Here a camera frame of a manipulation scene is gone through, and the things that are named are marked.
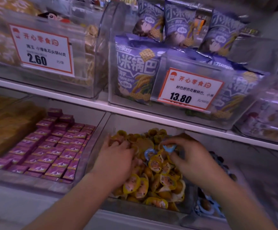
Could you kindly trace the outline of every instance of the white shelf panel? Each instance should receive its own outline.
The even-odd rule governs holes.
[[[174,118],[152,114],[149,112],[112,105],[107,101],[108,93],[106,92],[100,93],[99,98],[97,100],[91,100],[84,97],[74,96],[71,94],[57,92],[50,89],[35,87],[27,84],[17,83],[14,81],[8,81],[5,79],[0,79],[0,86],[4,88],[9,88],[9,89],[22,91],[22,92],[45,96],[48,98],[53,98],[53,99],[57,99],[69,103],[74,103],[74,104],[78,104],[90,108],[108,111],[108,112],[112,112],[124,116],[129,116],[132,118],[138,118],[150,122],[160,123],[172,127],[177,127],[189,131],[194,131],[206,135],[212,135],[215,137],[220,137],[228,140],[238,141],[238,142],[247,143],[259,147],[265,147],[265,148],[278,151],[278,144],[276,143],[269,143],[269,142],[261,141],[259,139],[251,139],[251,138],[243,137],[241,135],[238,135],[237,133],[234,133],[233,131],[222,131],[214,128],[208,128],[195,123],[189,123]]]

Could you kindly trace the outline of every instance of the forearm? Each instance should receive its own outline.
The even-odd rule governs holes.
[[[101,178],[87,174],[23,230],[83,229],[110,192]]]
[[[212,197],[222,207],[233,230],[275,230],[263,210],[228,176],[213,182]]]

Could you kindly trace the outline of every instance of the person's left hand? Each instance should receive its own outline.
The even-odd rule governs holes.
[[[113,191],[130,177],[132,169],[140,164],[140,160],[133,159],[135,151],[129,148],[127,140],[121,145],[115,141],[109,146],[109,142],[110,136],[107,136],[90,173],[95,174]]]

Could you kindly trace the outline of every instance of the price tag holder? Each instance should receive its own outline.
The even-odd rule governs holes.
[[[158,101],[205,111],[223,85],[223,81],[170,68],[159,93]]]
[[[15,24],[9,27],[23,67],[74,77],[68,37]]]

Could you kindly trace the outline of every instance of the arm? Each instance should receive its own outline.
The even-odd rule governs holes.
[[[173,153],[172,161],[182,174],[221,205],[233,230],[276,230],[271,220],[214,161],[206,148],[186,134],[172,137],[164,144],[184,148],[185,160]]]
[[[38,216],[23,230],[83,229],[103,201],[130,176],[138,161],[124,141],[109,147],[107,137],[90,173],[62,199]]]

